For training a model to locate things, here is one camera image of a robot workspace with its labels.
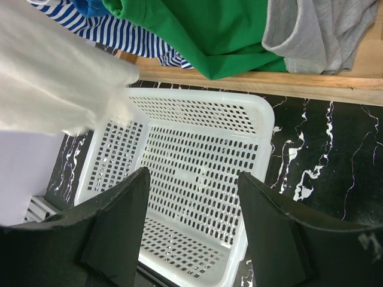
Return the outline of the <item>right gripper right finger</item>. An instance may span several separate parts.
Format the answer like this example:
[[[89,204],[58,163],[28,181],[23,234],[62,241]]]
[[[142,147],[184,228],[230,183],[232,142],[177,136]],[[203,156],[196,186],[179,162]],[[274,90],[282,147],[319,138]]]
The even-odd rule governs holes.
[[[238,196],[257,286],[382,286],[382,227],[343,221],[241,172]]]

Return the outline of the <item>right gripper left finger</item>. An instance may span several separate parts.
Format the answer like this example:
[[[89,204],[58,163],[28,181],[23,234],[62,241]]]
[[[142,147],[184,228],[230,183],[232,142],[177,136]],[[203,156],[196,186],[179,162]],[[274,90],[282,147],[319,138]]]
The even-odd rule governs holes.
[[[1,285],[132,286],[149,189],[143,167],[41,222],[1,227]]]

